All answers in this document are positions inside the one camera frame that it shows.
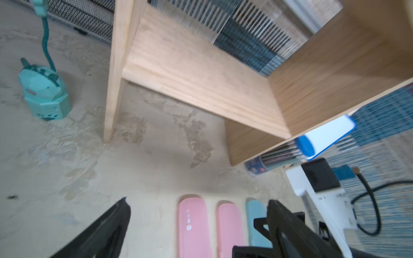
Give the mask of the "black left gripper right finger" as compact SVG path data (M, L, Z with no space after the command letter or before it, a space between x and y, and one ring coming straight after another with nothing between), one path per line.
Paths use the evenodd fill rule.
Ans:
M234 258L342 258L341 251L334 249L315 234L281 202L270 200L267 216L256 218L254 228L272 248L234 246Z

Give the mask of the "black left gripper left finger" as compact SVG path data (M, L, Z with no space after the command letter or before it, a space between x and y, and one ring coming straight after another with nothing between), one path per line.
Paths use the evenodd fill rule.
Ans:
M131 208L124 197L52 257L119 257L130 217Z

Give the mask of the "pink pencil case with label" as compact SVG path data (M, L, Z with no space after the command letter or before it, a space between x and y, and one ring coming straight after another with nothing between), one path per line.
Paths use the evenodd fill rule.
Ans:
M177 206L177 249L180 258L211 258L209 219L205 201L185 198Z

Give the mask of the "plain pink pencil case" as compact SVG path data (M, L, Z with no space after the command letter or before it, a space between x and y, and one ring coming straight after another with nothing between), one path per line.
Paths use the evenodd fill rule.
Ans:
M242 214L233 203L222 203L216 209L218 257L232 258L234 246L246 246Z

